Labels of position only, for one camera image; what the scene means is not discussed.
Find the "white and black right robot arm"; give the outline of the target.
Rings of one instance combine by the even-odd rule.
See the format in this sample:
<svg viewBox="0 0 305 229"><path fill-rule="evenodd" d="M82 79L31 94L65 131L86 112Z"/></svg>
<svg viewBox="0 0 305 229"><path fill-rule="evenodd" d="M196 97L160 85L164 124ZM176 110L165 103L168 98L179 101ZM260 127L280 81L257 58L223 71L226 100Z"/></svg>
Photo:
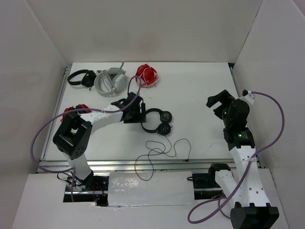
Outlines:
<svg viewBox="0 0 305 229"><path fill-rule="evenodd" d="M251 94L242 100L223 90L210 96L206 103L209 108L220 103L213 112L224 123L224 139L239 176L236 181L227 164L213 163L207 180L211 186L220 186L223 190L235 229L269 229L279 218L279 210L271 205L261 182L254 137L247 127L249 104L253 101Z"/></svg>

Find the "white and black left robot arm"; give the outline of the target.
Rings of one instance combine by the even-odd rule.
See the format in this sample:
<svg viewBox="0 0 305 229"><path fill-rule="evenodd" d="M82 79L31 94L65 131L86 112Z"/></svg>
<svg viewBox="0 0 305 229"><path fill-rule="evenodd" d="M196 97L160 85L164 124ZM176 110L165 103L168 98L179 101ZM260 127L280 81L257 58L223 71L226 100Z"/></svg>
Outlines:
<svg viewBox="0 0 305 229"><path fill-rule="evenodd" d="M145 103L135 93L128 93L126 99L112 102L100 111L66 115L53 137L53 143L74 168L76 184L82 190L90 189L94 183L94 174L85 156L91 134L111 124L141 123L145 118Z"/></svg>

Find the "black Panasonic wired headphones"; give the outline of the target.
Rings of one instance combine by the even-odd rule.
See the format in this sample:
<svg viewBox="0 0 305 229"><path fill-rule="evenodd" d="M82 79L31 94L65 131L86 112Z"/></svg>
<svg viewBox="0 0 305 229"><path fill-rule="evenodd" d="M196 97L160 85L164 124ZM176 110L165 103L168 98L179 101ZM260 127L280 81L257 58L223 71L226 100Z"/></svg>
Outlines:
<svg viewBox="0 0 305 229"><path fill-rule="evenodd" d="M145 147L149 150L149 152L147 154L138 156L134 162L134 171L135 171L137 177L141 181L150 181L154 175L155 169L154 169L154 165L150 159L151 156L165 155L166 157L174 158L177 156L176 145L178 143L186 142L189 145L189 151L187 154L187 158L185 159L185 162L189 162L190 154L192 151L192 145L188 139L181 138L181 139L178 139L177 141L175 141L173 144L168 139L167 136L169 135L169 133L171 132L171 129L173 127L172 125L170 125L171 121L173 120L173 115L169 111L164 111L159 108L150 108L150 109L146 110L145 114L147 115L149 113L158 113L161 123L155 129L147 129L146 127L144 127L143 123L141 123L142 129L148 134L158 134L158 135L165 137L165 139L170 144L170 148L166 149L165 144L162 142L153 141L153 140L146 141ZM152 167L151 175L149 178L141 177L137 171L138 162L139 162L140 158L142 158L142 157L147 157L148 162L150 163L150 165Z"/></svg>

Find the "grey white gaming headset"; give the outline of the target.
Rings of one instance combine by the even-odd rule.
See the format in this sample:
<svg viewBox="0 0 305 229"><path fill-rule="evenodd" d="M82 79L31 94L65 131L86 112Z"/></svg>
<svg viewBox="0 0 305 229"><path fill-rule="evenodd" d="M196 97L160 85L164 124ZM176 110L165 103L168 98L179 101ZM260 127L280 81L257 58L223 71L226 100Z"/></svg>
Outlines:
<svg viewBox="0 0 305 229"><path fill-rule="evenodd" d="M120 67L111 67L106 70L98 70L93 87L103 97L113 97L119 94L126 86L128 77L123 69L124 61Z"/></svg>

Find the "black headphones at back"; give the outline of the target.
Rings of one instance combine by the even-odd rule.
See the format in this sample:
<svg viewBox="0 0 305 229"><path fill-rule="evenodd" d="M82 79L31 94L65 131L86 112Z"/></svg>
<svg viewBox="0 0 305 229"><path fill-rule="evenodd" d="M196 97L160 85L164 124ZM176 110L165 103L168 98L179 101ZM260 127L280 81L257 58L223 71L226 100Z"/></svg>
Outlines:
<svg viewBox="0 0 305 229"><path fill-rule="evenodd" d="M97 74L93 70L83 69L70 74L67 81L72 86L92 88Z"/></svg>

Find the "red white wrapped headphones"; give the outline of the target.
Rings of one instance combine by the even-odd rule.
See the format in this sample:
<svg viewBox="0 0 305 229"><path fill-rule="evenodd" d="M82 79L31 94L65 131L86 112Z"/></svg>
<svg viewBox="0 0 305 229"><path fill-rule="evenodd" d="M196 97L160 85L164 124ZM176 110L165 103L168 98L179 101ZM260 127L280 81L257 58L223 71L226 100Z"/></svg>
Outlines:
<svg viewBox="0 0 305 229"><path fill-rule="evenodd" d="M135 75L140 78L141 88L153 87L159 79L157 71L149 64L140 65Z"/></svg>

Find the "white foil cover panel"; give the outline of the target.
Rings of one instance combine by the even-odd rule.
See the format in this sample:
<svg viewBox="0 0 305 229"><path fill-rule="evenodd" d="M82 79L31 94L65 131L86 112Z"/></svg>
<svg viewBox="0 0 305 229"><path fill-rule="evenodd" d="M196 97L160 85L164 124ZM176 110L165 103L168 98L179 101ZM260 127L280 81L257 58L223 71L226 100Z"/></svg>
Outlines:
<svg viewBox="0 0 305 229"><path fill-rule="evenodd" d="M111 173L111 207L176 206L195 203L191 172Z"/></svg>

